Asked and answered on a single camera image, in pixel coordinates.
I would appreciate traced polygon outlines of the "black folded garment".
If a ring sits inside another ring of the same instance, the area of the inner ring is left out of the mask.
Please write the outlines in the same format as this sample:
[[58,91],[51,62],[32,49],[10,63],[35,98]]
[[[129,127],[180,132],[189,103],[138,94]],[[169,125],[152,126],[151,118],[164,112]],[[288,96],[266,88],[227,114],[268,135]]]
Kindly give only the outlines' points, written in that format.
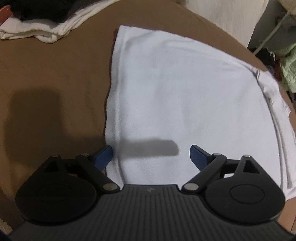
[[95,3],[90,0],[21,0],[11,1],[13,16],[21,21],[46,19],[62,23],[75,12]]

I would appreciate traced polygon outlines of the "cream folded garment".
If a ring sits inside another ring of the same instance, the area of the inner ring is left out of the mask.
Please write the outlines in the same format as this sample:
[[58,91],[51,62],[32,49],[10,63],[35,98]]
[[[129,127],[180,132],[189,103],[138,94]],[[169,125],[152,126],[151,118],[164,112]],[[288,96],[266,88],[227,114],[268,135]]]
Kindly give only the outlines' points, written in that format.
[[11,16],[1,25],[1,39],[14,40],[35,37],[43,43],[52,44],[67,36],[71,30],[78,28],[86,20],[114,3],[116,1],[98,1],[78,10],[63,23],[55,23],[46,19],[20,21]]

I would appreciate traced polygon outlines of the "white t-shirt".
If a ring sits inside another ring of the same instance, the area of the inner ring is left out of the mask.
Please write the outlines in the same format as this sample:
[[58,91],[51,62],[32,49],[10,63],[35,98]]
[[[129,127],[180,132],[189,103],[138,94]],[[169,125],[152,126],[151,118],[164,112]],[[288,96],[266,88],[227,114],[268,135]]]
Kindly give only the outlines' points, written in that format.
[[295,133],[274,77],[202,42],[121,26],[111,65],[107,176],[118,185],[177,184],[199,171],[190,147],[251,155],[295,197]]

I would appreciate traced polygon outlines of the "light green quilted blanket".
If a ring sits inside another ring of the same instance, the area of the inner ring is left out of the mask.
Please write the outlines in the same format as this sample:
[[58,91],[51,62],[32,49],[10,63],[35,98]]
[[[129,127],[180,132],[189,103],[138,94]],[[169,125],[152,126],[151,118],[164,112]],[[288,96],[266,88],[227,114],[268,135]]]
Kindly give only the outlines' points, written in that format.
[[280,58],[281,81],[283,87],[291,93],[295,93],[295,59],[296,44],[275,51]]

